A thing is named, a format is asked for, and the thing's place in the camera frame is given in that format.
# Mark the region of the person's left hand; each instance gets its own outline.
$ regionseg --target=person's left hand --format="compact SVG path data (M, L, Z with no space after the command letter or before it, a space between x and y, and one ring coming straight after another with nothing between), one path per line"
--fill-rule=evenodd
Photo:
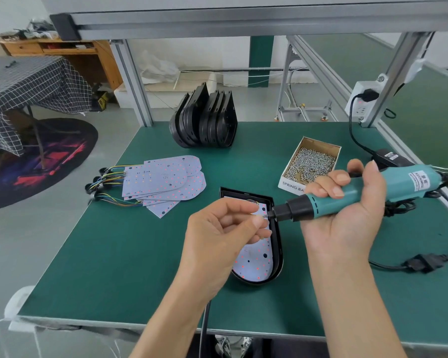
M206 302L222 288L244 245L270 237L269 221L258 205L221 198L192 214L176 278L185 279Z

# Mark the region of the hand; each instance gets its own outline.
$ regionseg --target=hand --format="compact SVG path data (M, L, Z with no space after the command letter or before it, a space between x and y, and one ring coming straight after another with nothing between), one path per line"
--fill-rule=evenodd
M257 210L250 201L221 198L189 217L176 277L191 279L206 302L222 288L244 245L270 237L269 221L251 215Z
M373 161L364 168L360 160L352 159L348 162L347 170L363 173L361 201L345 207L336 215L300 223L309 259L323 259L329 264L368 261L385 210L387 184ZM349 183L347 172L332 171L309 183L305 193L317 197L343 198L341 186Z

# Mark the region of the round rug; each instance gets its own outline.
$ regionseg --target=round rug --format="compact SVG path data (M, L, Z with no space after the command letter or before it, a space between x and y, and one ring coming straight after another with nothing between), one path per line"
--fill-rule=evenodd
M45 119L37 126L45 169L42 169L33 127L29 127L20 133L23 155L15 156L0 150L0 208L36 195L65 178L90 155L98 140L96 128L79 119Z

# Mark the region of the green pillar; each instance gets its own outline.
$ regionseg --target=green pillar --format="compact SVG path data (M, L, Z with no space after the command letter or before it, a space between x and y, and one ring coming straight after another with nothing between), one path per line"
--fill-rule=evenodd
M249 50L250 68L268 68L272 59L272 46L274 45L273 36L251 36L251 45ZM259 88L269 86L269 71L250 71L249 87Z

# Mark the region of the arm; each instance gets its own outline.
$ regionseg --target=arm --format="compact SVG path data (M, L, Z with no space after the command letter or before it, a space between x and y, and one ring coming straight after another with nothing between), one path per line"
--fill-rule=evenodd
M329 353L332 358L404 358L368 264L383 217L385 180L375 162L364 169L352 160L348 170L363 171L361 202L301 224ZM340 186L349 182L346 172L333 171L309 184L306 193L342 198Z
M258 206L221 198L189 217L179 269L130 358L185 357L204 307L247 243L270 236Z

